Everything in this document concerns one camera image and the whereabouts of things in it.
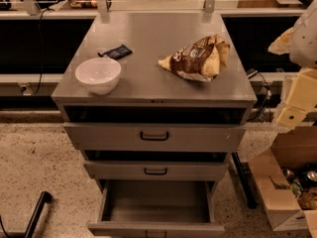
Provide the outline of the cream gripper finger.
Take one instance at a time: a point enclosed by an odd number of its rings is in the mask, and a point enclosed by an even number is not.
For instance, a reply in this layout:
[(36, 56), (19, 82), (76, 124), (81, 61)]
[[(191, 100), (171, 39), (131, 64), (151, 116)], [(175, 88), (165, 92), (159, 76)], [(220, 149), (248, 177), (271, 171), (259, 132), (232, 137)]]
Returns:
[(285, 32), (283, 32), (274, 42), (272, 42), (268, 51), (275, 55), (285, 55), (290, 51), (290, 38), (292, 35), (293, 29), (289, 28)]

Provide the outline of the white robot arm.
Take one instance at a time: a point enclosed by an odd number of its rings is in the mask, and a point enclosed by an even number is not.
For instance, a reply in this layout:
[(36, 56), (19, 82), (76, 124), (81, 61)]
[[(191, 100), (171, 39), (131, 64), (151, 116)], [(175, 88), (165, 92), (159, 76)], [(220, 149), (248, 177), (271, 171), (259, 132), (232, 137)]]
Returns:
[(295, 127), (317, 105), (317, 0), (268, 47), (276, 55), (289, 54), (300, 72), (283, 85), (281, 103), (275, 121), (284, 127)]

